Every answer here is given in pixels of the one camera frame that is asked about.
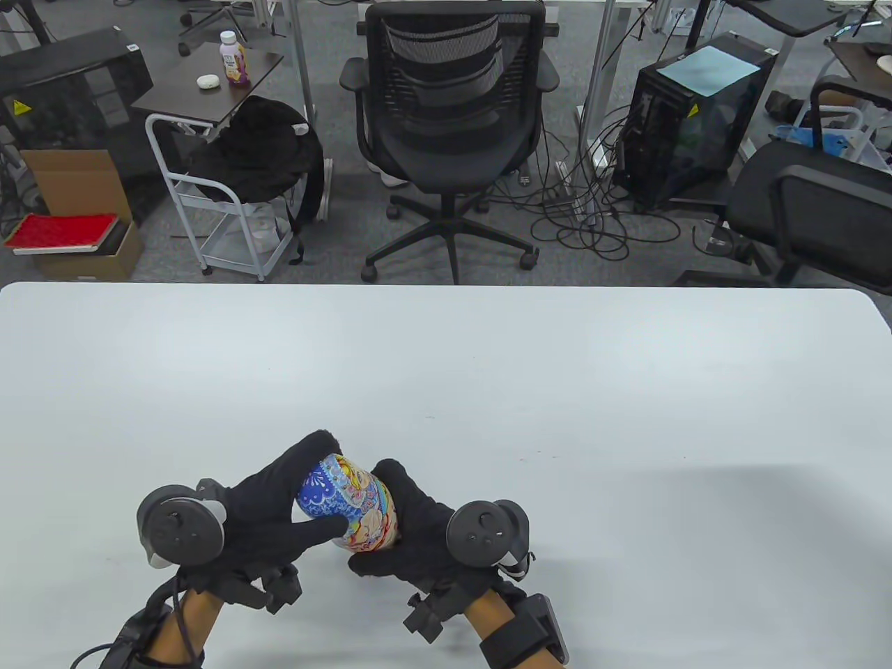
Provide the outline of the person's right hand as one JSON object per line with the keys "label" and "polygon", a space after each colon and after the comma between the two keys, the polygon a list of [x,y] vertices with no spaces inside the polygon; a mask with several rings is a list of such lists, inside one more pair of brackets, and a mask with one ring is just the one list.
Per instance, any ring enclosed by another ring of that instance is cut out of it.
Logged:
{"label": "person's right hand", "polygon": [[509,584],[494,567],[472,568],[449,553],[446,531],[453,509],[424,493],[394,459],[380,460],[371,474],[391,493],[397,516],[399,538],[391,547],[355,553],[348,568],[357,576],[393,576],[421,592],[436,592],[459,586],[472,599],[490,590],[510,604],[527,597],[525,590]]}

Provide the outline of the person's left hand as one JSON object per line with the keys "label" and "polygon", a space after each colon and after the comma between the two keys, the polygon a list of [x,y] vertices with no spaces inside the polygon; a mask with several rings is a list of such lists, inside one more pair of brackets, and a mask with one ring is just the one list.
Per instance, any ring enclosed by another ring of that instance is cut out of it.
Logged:
{"label": "person's left hand", "polygon": [[251,477],[225,488],[223,551],[204,566],[179,568],[178,576],[195,592],[219,594],[226,580],[292,566],[308,549],[343,538],[348,529],[343,516],[292,519],[306,478],[331,454],[341,454],[339,443],[328,431],[316,430]]}

